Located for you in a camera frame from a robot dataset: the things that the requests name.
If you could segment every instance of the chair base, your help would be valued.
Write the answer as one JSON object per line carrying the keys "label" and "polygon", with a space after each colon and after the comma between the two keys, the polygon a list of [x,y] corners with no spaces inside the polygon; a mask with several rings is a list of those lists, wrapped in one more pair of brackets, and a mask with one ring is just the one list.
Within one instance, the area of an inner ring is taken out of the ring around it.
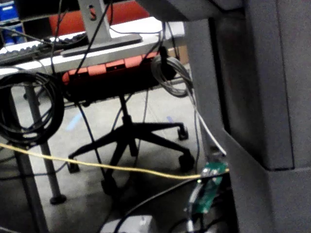
{"label": "chair base", "polygon": [[[138,148],[135,139],[140,139],[142,141],[154,143],[166,148],[182,152],[182,155],[179,157],[181,171],[187,172],[193,169],[194,158],[188,148],[180,146],[175,142],[169,141],[153,133],[154,131],[158,130],[178,127],[179,129],[177,132],[179,139],[186,140],[189,136],[188,131],[183,123],[133,123],[131,117],[127,113],[125,105],[122,105],[122,109],[124,115],[122,118],[122,126],[99,138],[94,143],[90,143],[80,147],[77,151],[69,155],[68,158],[74,159],[78,155],[116,142],[117,146],[110,161],[110,165],[116,166],[127,146],[129,146],[130,148],[131,156],[138,156]],[[69,164],[68,168],[70,173],[75,173],[79,171],[79,167],[77,165]],[[104,192],[107,195],[115,196],[118,195],[118,187],[112,177],[112,173],[112,169],[107,169],[105,175],[106,180],[102,182],[102,186]]]}

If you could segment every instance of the monitor stand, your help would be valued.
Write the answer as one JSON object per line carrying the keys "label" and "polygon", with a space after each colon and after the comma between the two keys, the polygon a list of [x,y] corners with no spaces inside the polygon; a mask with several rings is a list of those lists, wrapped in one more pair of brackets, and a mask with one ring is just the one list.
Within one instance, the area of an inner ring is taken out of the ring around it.
{"label": "monitor stand", "polygon": [[[78,0],[80,5],[80,11],[82,13],[84,26],[86,29],[86,35],[90,40],[95,32],[95,29],[99,23],[100,17],[105,9],[103,0]],[[89,52],[95,52],[100,50],[112,49],[125,45],[136,44],[142,41],[142,38],[138,34],[131,34],[121,36],[117,38],[111,38],[109,32],[109,24],[107,17],[104,18],[95,40]],[[84,54],[87,50],[87,46],[78,47],[61,52],[64,57],[75,56]]]}

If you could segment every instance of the gray floor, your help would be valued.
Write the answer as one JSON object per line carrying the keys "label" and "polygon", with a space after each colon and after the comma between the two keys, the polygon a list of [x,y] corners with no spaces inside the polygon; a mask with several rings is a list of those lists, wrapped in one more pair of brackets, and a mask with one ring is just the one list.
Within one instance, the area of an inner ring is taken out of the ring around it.
{"label": "gray floor", "polygon": [[[30,118],[29,110],[25,107],[25,100],[21,92],[17,91],[17,108],[19,117],[27,124]],[[44,99],[41,99],[41,110],[48,107]],[[128,110],[132,120],[142,121],[145,103],[145,93],[135,94],[128,102]],[[85,108],[86,116],[90,122],[95,138],[108,133],[120,107],[119,100],[107,100],[90,105]],[[179,141],[177,129],[159,131],[158,134],[164,138],[175,141],[188,147],[191,153],[196,156],[197,144],[193,123],[193,108],[188,98],[177,99],[170,96],[163,89],[150,91],[146,122],[184,122],[189,131],[189,140]],[[89,143],[90,138],[79,110],[76,108],[65,111],[62,126],[58,132],[49,140],[50,149],[53,155],[67,157],[83,144]],[[103,163],[109,163],[115,144],[99,149]],[[204,165],[205,156],[202,152],[199,165]],[[142,142],[139,152],[138,167],[154,169],[162,172],[180,174],[178,156],[179,152],[166,149],[147,142]],[[97,162],[95,153],[81,155],[81,161]],[[132,166],[134,158],[130,156],[127,149],[120,166]],[[31,158],[33,170],[45,172],[42,159]],[[55,168],[61,166],[61,162],[54,162]],[[57,206],[52,206],[49,200],[52,196],[47,177],[36,177],[39,194],[41,197],[44,213],[51,233],[92,233],[101,225],[106,214],[111,208],[111,198],[107,196],[101,187],[102,175],[96,167],[80,166],[81,171],[76,174],[69,174],[67,168],[57,174],[61,192],[68,200]],[[127,172],[114,172],[117,184],[122,186],[127,178]],[[148,174],[135,174],[131,187],[124,193],[121,200],[121,209],[113,212],[111,220],[119,218],[122,213],[133,207],[142,200],[162,191],[180,181],[168,180]],[[146,205],[137,214],[153,215],[159,232],[167,232],[167,229],[177,220],[184,218],[184,207],[191,190],[191,185],[177,192],[153,201]]]}

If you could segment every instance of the keyboard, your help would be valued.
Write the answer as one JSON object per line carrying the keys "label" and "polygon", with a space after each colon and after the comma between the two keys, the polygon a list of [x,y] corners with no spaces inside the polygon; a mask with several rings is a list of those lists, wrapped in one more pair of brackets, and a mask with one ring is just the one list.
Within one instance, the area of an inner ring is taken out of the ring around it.
{"label": "keyboard", "polygon": [[[66,38],[59,40],[55,43],[53,56],[60,55],[60,52],[64,50],[85,45],[88,45],[86,33],[76,35],[71,39]],[[21,50],[8,51],[0,54],[0,66],[13,66],[20,63],[47,58],[51,56],[51,50],[51,45],[40,43],[32,47],[22,48]]]}

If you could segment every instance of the coiled gray cable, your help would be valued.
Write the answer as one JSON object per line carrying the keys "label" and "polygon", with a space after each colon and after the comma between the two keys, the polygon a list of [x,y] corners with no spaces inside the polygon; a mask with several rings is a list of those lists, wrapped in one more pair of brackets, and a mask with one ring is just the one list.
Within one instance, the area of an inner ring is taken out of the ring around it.
{"label": "coiled gray cable", "polygon": [[191,77],[179,60],[174,57],[168,57],[166,59],[168,65],[170,65],[184,80],[186,85],[186,89],[176,88],[172,85],[170,81],[168,81],[165,75],[162,73],[162,61],[161,56],[156,56],[151,62],[151,72],[154,78],[159,82],[159,84],[171,95],[183,98],[188,95],[190,92],[192,94],[192,80]]}

